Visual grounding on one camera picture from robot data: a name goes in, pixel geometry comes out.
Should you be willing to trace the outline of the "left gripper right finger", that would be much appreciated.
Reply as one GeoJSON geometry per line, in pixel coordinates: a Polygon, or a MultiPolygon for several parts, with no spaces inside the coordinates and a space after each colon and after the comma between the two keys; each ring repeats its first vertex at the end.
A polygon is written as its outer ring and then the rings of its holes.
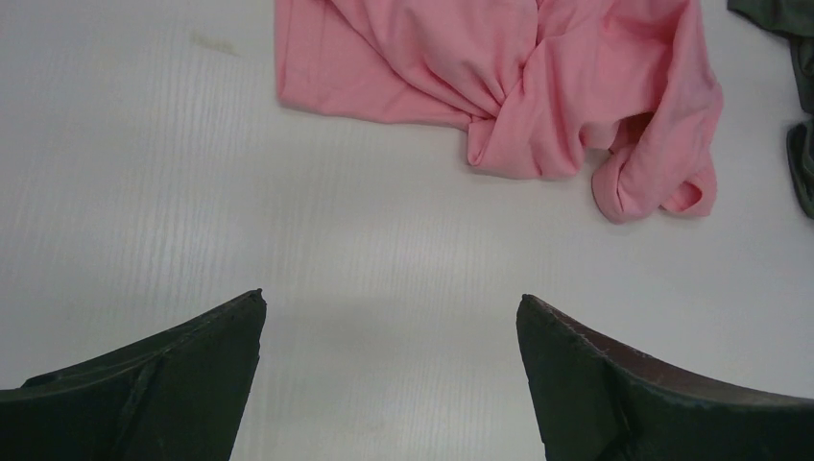
{"type": "Polygon", "coordinates": [[[549,460],[809,460],[813,402],[695,374],[532,295],[516,313],[549,460]]]}

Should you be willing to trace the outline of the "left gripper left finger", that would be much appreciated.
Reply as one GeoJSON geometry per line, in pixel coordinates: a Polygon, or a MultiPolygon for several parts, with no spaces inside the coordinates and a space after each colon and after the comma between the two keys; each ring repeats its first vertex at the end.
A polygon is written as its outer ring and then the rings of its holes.
{"type": "Polygon", "coordinates": [[[176,327],[1,394],[5,460],[227,460],[267,305],[244,293],[176,327]]]}

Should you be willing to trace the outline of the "pink t shirt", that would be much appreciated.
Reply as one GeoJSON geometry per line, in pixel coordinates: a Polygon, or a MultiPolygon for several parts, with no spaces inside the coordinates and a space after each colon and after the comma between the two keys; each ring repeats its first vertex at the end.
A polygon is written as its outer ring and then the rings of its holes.
{"type": "Polygon", "coordinates": [[[710,213],[723,108],[696,1],[275,3],[279,101],[322,115],[446,125],[468,163],[576,175],[614,223],[710,213]]]}

